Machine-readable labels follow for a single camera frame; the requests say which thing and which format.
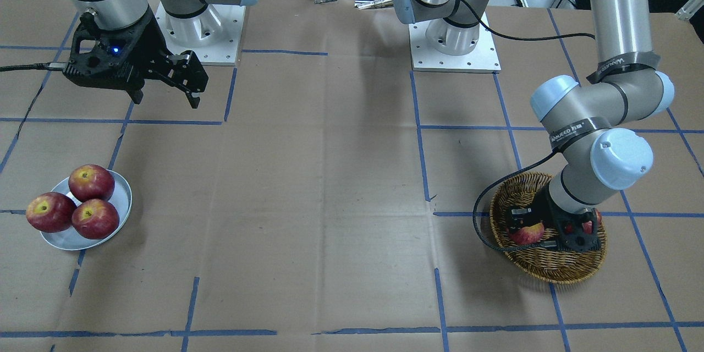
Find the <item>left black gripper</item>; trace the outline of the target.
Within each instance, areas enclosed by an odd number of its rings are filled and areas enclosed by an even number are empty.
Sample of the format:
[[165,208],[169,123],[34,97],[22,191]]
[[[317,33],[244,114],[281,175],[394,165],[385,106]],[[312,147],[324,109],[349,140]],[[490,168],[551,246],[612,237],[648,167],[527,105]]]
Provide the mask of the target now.
[[561,209],[544,186],[531,202],[531,207],[509,207],[507,209],[508,229],[521,229],[543,223],[546,228],[555,229],[555,238],[529,244],[528,248],[556,249],[558,251],[575,251],[584,254],[599,251],[601,240],[598,227],[594,225],[593,234],[583,232],[581,224],[593,216],[594,208],[580,213],[571,213]]

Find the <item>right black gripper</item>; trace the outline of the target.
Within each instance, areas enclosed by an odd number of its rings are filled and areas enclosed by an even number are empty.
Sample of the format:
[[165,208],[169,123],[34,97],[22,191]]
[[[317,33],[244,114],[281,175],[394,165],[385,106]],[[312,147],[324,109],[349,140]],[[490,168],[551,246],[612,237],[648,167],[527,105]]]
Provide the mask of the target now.
[[168,55],[151,8],[132,25],[117,30],[99,28],[97,12],[87,9],[80,16],[62,73],[78,86],[125,91],[135,104],[143,98],[144,81],[156,79],[183,92],[193,109],[199,107],[208,84],[208,74],[194,51]]

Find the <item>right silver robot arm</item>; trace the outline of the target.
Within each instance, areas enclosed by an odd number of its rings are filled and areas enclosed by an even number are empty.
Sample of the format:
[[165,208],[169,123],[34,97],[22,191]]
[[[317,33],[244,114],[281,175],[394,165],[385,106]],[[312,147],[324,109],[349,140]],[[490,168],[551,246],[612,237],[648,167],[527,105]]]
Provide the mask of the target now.
[[194,49],[224,36],[215,7],[253,6],[257,0],[160,0],[163,26],[147,0],[72,0],[79,11],[67,62],[56,69],[73,84],[125,91],[141,102],[146,79],[179,89],[192,108],[208,84]]

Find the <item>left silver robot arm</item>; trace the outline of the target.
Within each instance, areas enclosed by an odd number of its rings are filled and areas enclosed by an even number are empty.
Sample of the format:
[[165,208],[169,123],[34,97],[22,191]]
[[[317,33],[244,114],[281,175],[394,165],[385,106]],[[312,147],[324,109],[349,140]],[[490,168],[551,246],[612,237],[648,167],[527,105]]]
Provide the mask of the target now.
[[[393,0],[403,24],[429,21],[425,38],[447,56],[477,46],[489,0]],[[505,211],[511,251],[532,247],[597,250],[596,206],[627,189],[653,165],[648,142],[623,123],[670,106],[674,85],[658,71],[648,0],[590,0],[598,51],[596,71],[581,86],[561,75],[531,96],[531,108],[549,134],[551,154],[566,166],[530,204]]]

